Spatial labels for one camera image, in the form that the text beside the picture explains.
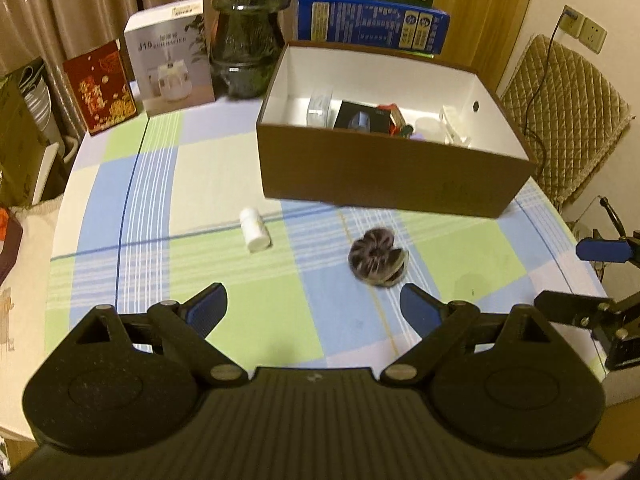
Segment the blue milk carton box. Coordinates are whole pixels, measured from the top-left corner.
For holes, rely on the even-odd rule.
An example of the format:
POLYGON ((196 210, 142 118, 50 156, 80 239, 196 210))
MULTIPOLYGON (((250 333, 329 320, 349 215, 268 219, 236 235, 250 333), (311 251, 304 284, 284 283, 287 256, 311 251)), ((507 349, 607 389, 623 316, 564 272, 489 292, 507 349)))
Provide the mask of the blue milk carton box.
POLYGON ((378 0, 295 0, 297 40, 338 42, 439 55, 450 16, 378 0))

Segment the clear plastic cup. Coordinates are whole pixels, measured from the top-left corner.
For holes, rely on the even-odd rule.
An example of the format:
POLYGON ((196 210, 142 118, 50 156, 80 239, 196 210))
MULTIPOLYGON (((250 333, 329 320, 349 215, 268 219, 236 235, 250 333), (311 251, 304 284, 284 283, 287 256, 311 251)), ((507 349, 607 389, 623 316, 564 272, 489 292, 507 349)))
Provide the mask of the clear plastic cup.
POLYGON ((439 119, 420 117, 413 126, 413 131, 420 131, 428 135, 427 142, 447 144, 448 136, 439 119))

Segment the dark green small tube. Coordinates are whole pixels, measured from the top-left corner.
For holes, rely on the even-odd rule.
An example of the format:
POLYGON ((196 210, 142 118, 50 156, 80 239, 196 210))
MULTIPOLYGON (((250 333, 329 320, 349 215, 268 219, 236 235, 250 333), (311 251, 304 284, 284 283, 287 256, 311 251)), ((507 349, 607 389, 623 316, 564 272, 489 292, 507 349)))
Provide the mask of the dark green small tube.
POLYGON ((399 136, 400 138, 410 138, 412 134, 413 134, 412 125, 404 125, 402 127, 399 127, 396 132, 396 136, 399 136))

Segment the brown cardboard box with bowls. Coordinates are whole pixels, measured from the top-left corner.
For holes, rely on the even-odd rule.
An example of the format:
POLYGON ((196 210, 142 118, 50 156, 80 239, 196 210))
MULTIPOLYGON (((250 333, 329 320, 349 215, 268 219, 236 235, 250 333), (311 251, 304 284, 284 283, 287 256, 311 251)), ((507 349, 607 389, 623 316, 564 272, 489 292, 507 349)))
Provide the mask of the brown cardboard box with bowls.
POLYGON ((63 193, 68 180, 64 167, 65 143, 54 114, 47 67, 35 58, 1 77, 1 203, 26 207, 37 195, 36 186, 48 148, 58 154, 43 185, 41 197, 63 193))

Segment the checkered tablecloth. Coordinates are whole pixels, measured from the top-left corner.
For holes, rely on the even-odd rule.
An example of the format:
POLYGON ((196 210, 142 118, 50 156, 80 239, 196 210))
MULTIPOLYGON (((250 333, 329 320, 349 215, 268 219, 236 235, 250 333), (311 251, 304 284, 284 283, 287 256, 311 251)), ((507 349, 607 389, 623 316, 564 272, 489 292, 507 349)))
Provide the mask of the checkered tablecloth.
POLYGON ((602 294, 533 183, 496 220, 267 200, 258 110, 222 101, 140 115, 82 141, 54 234, 47 350, 96 304, 143 312, 221 283, 228 310, 209 339, 242 367, 380 370, 418 337, 398 287, 364 284, 349 269, 352 243, 379 227, 408 252, 405 281, 440 300, 506 312, 547 289, 602 294), (244 208, 258 210, 271 237, 261 252, 245 246, 244 208))

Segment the red snack packet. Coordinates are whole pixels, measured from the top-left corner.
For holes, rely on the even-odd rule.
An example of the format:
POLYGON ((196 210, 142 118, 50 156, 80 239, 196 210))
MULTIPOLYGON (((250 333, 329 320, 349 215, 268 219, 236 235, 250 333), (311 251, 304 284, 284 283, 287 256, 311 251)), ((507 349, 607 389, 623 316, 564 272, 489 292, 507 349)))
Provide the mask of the red snack packet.
POLYGON ((399 107, 395 104, 378 105, 378 110, 384 110, 384 112, 390 113, 390 128, 388 132, 391 136, 402 136, 402 129, 405 128, 406 121, 402 116, 399 107))

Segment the wall power socket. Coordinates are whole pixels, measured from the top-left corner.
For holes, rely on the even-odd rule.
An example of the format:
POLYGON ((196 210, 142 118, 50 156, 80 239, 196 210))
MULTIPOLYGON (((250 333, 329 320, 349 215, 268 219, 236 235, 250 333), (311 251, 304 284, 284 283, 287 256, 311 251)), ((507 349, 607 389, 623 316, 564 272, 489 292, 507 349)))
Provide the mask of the wall power socket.
POLYGON ((591 18, 586 18, 584 14, 567 4, 560 17, 559 29, 568 36, 577 39, 595 54, 602 51, 606 36, 608 36, 608 31, 602 25, 591 18))

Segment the black Flyco shaver box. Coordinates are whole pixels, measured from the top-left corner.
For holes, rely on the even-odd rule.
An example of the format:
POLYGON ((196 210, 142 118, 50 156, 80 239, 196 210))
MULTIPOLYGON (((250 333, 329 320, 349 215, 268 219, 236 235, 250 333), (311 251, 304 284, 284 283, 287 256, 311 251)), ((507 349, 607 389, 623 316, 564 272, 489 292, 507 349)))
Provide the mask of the black Flyco shaver box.
POLYGON ((390 112, 382 108, 343 101, 337 111, 334 129, 364 133, 390 133, 390 112))

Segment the white pill bottle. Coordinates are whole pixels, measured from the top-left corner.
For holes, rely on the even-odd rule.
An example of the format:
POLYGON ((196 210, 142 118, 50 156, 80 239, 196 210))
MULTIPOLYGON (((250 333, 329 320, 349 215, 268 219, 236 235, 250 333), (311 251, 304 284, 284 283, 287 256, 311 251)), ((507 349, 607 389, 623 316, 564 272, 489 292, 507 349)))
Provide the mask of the white pill bottle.
POLYGON ((239 219, 244 243, 250 252, 261 252, 271 245, 271 237, 257 209, 244 208, 239 219))

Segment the dark velvet scrunchie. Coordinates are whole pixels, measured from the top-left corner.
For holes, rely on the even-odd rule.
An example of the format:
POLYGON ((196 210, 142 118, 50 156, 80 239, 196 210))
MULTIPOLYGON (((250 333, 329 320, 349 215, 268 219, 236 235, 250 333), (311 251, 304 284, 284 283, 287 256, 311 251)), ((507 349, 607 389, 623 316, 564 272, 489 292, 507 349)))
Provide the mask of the dark velvet scrunchie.
POLYGON ((386 228, 367 230, 352 243, 348 264, 352 273, 371 286, 392 287, 404 276, 408 252, 395 246, 395 234, 386 228))

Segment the brown cardboard box white inside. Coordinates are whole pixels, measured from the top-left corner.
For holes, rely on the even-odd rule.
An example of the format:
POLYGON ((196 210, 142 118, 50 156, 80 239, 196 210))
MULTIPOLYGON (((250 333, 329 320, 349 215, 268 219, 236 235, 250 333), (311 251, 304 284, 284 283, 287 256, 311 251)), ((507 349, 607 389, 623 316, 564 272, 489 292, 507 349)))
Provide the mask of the brown cardboard box white inside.
POLYGON ((476 70, 407 52, 292 41, 256 122, 269 198, 497 218, 535 172, 532 150, 476 70), (468 145, 311 128, 314 92, 335 105, 396 104, 408 122, 440 125, 451 106, 468 145))

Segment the clear floss pick box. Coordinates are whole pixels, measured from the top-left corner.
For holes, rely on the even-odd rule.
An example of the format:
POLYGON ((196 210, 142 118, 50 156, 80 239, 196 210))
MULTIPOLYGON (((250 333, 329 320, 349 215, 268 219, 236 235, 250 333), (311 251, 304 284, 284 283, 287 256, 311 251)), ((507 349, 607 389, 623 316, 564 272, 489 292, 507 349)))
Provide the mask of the clear floss pick box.
POLYGON ((306 125, 310 128, 328 128, 331 119, 333 90, 320 87, 311 92, 306 111, 306 125))

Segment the dark red tray with clutter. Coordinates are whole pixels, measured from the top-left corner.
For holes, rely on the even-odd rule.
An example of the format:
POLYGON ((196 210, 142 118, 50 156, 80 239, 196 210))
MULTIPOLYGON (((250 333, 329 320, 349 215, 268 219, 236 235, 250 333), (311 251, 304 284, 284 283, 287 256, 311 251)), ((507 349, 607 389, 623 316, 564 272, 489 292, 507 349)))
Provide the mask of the dark red tray with clutter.
POLYGON ((15 266, 20 250, 23 228, 8 208, 0 209, 0 283, 15 266))

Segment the beige curtain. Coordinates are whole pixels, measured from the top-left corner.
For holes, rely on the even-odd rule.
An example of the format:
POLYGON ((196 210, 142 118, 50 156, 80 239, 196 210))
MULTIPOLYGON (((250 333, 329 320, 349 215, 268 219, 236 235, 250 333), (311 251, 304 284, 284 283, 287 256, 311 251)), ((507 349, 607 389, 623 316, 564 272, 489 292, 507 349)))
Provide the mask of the beige curtain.
POLYGON ((64 61, 122 40, 130 15, 174 1, 1 0, 1 71, 11 73, 42 58, 61 129, 80 139, 86 127, 68 88, 64 61))

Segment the white cutout paper box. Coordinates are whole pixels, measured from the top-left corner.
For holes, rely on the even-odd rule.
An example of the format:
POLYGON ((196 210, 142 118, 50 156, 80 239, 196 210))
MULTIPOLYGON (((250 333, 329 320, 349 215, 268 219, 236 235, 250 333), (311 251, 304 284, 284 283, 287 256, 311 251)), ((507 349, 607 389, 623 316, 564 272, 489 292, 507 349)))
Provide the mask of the white cutout paper box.
POLYGON ((444 105, 439 112, 439 121, 444 129, 448 144, 464 148, 471 144, 471 137, 466 132, 465 124, 455 107, 444 105))

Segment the white humidifier box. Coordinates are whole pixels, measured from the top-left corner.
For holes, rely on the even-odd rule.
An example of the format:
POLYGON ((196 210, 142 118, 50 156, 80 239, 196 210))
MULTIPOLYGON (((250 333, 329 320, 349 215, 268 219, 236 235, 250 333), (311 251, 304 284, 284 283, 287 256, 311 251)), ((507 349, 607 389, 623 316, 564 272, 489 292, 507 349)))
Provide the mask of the white humidifier box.
POLYGON ((181 0, 132 14, 124 37, 146 114, 171 113, 215 99, 203 0, 181 0))

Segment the dark green glass jar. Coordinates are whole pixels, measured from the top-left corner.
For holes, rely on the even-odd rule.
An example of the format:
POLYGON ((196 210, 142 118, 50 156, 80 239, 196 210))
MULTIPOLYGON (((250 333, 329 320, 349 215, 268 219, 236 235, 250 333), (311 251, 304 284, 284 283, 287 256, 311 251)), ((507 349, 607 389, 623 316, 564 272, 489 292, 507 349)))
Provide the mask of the dark green glass jar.
POLYGON ((235 99, 264 94, 285 41, 279 13, 291 0, 212 0, 217 12, 209 61, 235 99))

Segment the quilted beige chair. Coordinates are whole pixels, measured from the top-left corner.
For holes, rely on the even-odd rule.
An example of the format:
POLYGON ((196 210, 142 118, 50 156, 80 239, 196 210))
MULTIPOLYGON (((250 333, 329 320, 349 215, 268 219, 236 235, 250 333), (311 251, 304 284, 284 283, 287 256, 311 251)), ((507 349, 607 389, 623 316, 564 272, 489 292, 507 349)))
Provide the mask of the quilted beige chair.
POLYGON ((579 53, 533 36, 501 102, 542 168, 538 185, 561 209, 574 202, 634 119, 630 105, 579 53))

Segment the red greeting card box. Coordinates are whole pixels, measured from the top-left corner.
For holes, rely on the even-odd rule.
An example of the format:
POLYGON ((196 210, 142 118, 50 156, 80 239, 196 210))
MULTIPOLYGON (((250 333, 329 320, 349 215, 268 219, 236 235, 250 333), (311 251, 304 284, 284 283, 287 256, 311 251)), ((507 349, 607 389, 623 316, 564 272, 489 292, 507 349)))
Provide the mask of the red greeting card box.
POLYGON ((137 115, 117 40, 66 60, 63 70, 90 136, 137 115))

